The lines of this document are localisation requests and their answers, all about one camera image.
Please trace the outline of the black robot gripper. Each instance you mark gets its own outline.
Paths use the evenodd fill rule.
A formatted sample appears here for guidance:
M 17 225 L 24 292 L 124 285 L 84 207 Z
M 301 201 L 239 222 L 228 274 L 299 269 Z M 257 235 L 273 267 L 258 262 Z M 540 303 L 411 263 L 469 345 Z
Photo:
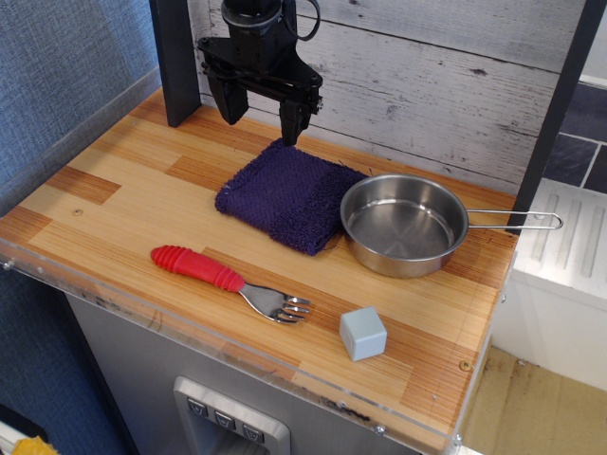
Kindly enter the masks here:
M 246 16 L 227 12 L 228 38 L 203 37 L 203 72 L 222 118 L 234 125 L 248 110 L 248 92 L 280 102 L 284 145 L 296 145 L 322 97 L 320 74 L 302 61 L 297 43 L 317 34 L 321 20 L 304 36 L 298 34 L 294 12 Z

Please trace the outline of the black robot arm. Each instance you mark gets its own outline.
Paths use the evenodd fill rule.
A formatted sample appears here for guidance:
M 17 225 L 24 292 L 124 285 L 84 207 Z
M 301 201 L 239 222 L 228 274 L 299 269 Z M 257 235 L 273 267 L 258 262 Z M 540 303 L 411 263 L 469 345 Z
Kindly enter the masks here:
M 209 88 L 222 118 L 237 123 L 253 92 L 279 102 L 283 143 L 294 146 L 322 104 L 322 76 L 297 53 L 297 43 L 311 40 L 320 19 L 306 36 L 298 34 L 294 1 L 224 1 L 228 38 L 197 41 Z

